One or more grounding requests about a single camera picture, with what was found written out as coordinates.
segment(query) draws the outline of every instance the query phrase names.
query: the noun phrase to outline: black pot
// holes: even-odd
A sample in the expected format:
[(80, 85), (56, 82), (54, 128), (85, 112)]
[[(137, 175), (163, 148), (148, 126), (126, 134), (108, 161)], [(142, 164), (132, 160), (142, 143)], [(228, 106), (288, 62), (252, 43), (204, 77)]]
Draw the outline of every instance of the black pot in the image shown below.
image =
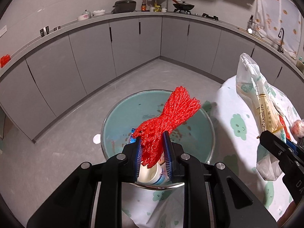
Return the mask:
[(182, 11), (190, 11), (191, 9), (194, 8), (194, 5), (192, 4), (188, 4), (188, 3), (173, 3), (173, 6), (176, 8), (176, 9), (179, 9), (179, 10), (182, 10)]
[(115, 2), (113, 6), (113, 13), (128, 13), (133, 12), (136, 8), (136, 1), (120, 0)]

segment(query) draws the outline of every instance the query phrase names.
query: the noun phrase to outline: window curtain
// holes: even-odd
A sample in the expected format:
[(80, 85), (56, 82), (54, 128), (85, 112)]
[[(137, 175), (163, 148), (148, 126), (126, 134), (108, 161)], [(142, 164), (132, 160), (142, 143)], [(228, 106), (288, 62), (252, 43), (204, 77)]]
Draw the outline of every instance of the window curtain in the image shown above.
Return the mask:
[(291, 0), (257, 0), (255, 22), (258, 36), (268, 38), (276, 44), (280, 29), (285, 31), (283, 49), (296, 59), (301, 40), (301, 13)]

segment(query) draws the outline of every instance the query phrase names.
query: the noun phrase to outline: clear plastic bag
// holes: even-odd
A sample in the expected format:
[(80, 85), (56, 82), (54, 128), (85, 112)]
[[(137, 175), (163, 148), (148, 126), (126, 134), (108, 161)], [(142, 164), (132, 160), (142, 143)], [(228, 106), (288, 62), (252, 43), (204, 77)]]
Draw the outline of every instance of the clear plastic bag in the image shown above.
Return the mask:
[[(286, 142), (279, 113), (273, 104), (272, 88), (261, 74), (259, 66), (247, 54), (240, 56), (236, 77), (238, 95), (250, 108), (261, 134), (265, 130)], [(282, 171), (279, 161), (261, 145), (257, 148), (256, 169), (264, 180), (275, 181)]]

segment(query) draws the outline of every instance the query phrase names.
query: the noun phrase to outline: gray cabinet door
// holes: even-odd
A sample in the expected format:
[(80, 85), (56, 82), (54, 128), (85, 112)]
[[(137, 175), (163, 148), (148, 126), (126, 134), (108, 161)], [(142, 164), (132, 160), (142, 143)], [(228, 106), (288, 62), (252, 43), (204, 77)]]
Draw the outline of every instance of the gray cabinet door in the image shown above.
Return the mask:
[(0, 93), (3, 109), (30, 139), (56, 118), (39, 92), (24, 58), (1, 80)]
[(188, 28), (188, 19), (163, 17), (161, 56), (185, 62)]
[(304, 118), (304, 83), (297, 73), (283, 64), (274, 86), (292, 102), (301, 118)]
[(108, 21), (81, 27), (69, 37), (87, 94), (116, 77)]
[(140, 22), (140, 63), (161, 55), (162, 17), (145, 16)]
[(236, 75), (240, 55), (251, 55), (254, 45), (248, 39), (222, 30), (211, 74), (224, 81)]
[(190, 22), (185, 63), (210, 73), (221, 30), (203, 22)]
[(254, 47), (252, 59), (259, 65), (267, 82), (273, 85), (283, 65), (282, 60), (257, 45)]
[(67, 34), (25, 57), (34, 80), (56, 116), (86, 96)]
[(140, 65), (139, 19), (110, 20), (112, 50), (117, 76)]

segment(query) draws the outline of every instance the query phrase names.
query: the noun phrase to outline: tile floor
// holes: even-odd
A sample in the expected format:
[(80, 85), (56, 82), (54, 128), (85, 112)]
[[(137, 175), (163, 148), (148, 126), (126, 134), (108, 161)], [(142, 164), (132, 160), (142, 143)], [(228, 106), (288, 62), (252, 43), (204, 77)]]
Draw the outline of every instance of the tile floor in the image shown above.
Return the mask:
[(80, 163), (105, 161), (93, 137), (100, 133), (107, 113), (116, 103), (142, 90), (174, 90), (180, 85), (201, 103), (213, 101), (221, 86), (194, 71), (156, 60), (98, 92), (35, 144), (8, 123), (0, 155), (0, 193), (16, 218), (26, 226), (30, 216)]

